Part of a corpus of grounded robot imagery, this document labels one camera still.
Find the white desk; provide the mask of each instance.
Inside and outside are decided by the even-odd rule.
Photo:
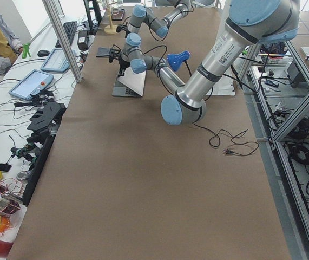
[[[62,16],[61,19],[62,23],[67,21],[78,21],[77,19],[74,19],[73,17],[64,17]],[[77,36],[78,33],[76,33],[74,42],[72,44],[72,48],[79,53],[78,46],[77,46]],[[33,41],[33,43],[30,45],[30,53],[31,57],[27,57],[26,59],[23,59],[22,56],[20,56],[15,65],[8,71],[4,79],[18,79],[21,80],[24,78],[28,73],[30,73],[33,69],[40,69],[41,65],[43,64],[43,61],[32,61],[32,62],[26,62],[19,65],[16,65],[19,62],[26,61],[26,60],[33,60],[33,59],[45,59],[45,57],[38,57],[37,52],[40,49],[46,49],[50,50],[55,47],[57,41],[57,37],[55,35],[55,32],[53,30],[53,27],[50,25],[48,26],[44,32],[42,32],[37,39]],[[53,74],[54,75],[54,82],[58,80],[62,74]],[[34,112],[38,108],[33,108],[29,110],[31,107],[25,107],[27,110],[19,107],[16,108],[15,118],[14,115],[14,102],[17,102],[17,99],[14,99],[12,96],[8,94],[8,91],[15,86],[17,81],[4,81],[0,83],[0,104],[6,103],[5,105],[0,106],[0,125],[16,125],[21,122],[23,122],[20,125],[11,127],[11,126],[4,126],[0,127],[0,132],[7,130],[7,129],[15,129],[18,133],[16,133],[14,130],[6,131],[2,134],[0,134],[0,163],[5,163],[8,161],[11,152],[10,149],[14,146],[13,141],[10,139],[9,135],[14,139],[14,142],[16,144],[17,148],[22,148],[23,145],[27,143],[25,140],[26,137],[30,136],[31,131],[27,130],[28,125],[30,124],[30,117],[34,114]],[[70,101],[70,97],[73,94],[74,88],[75,88],[76,81],[74,79],[74,76],[72,72],[69,70],[67,71],[63,77],[55,84],[56,88],[51,88],[50,90],[54,90],[55,94],[55,100],[56,102],[63,103],[67,107]],[[16,157],[12,158],[9,161],[9,164],[12,165],[11,170],[9,173],[4,173],[3,178],[14,178],[16,179],[17,173],[21,171],[21,167],[23,164],[24,159],[17,159]],[[15,227],[13,229],[7,230],[2,237],[0,237],[0,240],[7,241],[7,242],[13,242],[16,238],[19,226],[21,225],[22,219],[25,215],[26,208],[22,206],[22,209],[20,211],[17,211],[15,214],[11,215],[10,221],[12,225]]]

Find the blue object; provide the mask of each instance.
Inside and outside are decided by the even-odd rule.
[[[160,38],[164,38],[167,33],[169,32],[169,29],[166,26],[160,27],[157,31],[156,34],[160,37]]]
[[[265,43],[265,42],[277,43],[277,42],[282,42],[282,41],[289,41],[296,37],[298,30],[299,28],[296,28],[296,29],[286,31],[281,34],[270,35],[270,36],[261,38],[258,43]]]
[[[141,37],[138,34],[131,32],[128,34],[126,38],[126,43],[130,46],[140,46],[141,45]]]
[[[130,61],[130,66],[135,74],[142,73],[146,71],[147,66],[143,59],[135,58]]]
[[[229,18],[240,26],[255,25],[274,13],[281,0],[232,0]]]
[[[23,100],[30,100],[52,82],[52,74],[34,69],[23,80],[10,89],[9,94]]]
[[[135,15],[138,18],[141,18],[146,15],[146,8],[137,4],[133,8],[133,15]]]
[[[40,70],[50,73],[64,73],[69,68],[69,63],[65,57],[65,53],[62,48],[54,48],[47,56],[46,60],[42,64]]]
[[[169,125],[178,126],[182,123],[182,109],[178,100],[170,95],[161,101],[161,116]]]
[[[182,62],[190,58],[190,53],[185,50],[179,54],[167,55],[167,61],[174,72],[178,71],[182,65]]]

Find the laptop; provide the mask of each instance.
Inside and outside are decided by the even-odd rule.
[[[112,96],[142,97],[145,77],[146,71],[135,74],[131,67],[127,68],[124,76],[117,77],[113,86]]]

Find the green clip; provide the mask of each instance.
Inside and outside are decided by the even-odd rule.
[[[30,43],[26,43],[23,45],[23,52],[22,52],[22,58],[25,59],[27,57],[27,54],[30,56],[30,52],[29,52],[29,45]]]

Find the metal rack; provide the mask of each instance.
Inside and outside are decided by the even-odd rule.
[[[309,113],[309,69],[294,45],[290,41],[285,44],[288,51],[292,54],[294,62],[298,65],[300,72],[307,82],[305,87],[291,88],[280,84],[279,90],[276,92],[270,91],[265,93],[259,90],[259,72],[257,72],[256,66],[251,66],[252,64],[250,61],[243,62],[240,68],[240,76],[243,78],[248,72],[255,89],[259,90],[257,96],[267,119],[271,118],[275,110],[275,106],[280,100],[285,100],[290,106],[290,109],[292,109],[289,116],[279,127],[272,120],[267,120],[267,122],[271,133],[270,140],[273,151],[277,152],[281,159],[282,166],[285,169],[286,179],[290,186],[296,207],[300,213],[300,217],[309,240],[309,195],[305,192],[305,185],[308,185],[306,179],[307,171],[302,165],[299,165],[299,163],[293,165],[292,161],[289,159],[288,151],[286,151],[285,147],[285,143],[289,140],[287,135]],[[251,46],[246,57],[249,59],[255,59],[259,49],[259,45]],[[280,72],[284,71],[284,66],[274,66],[272,69]]]

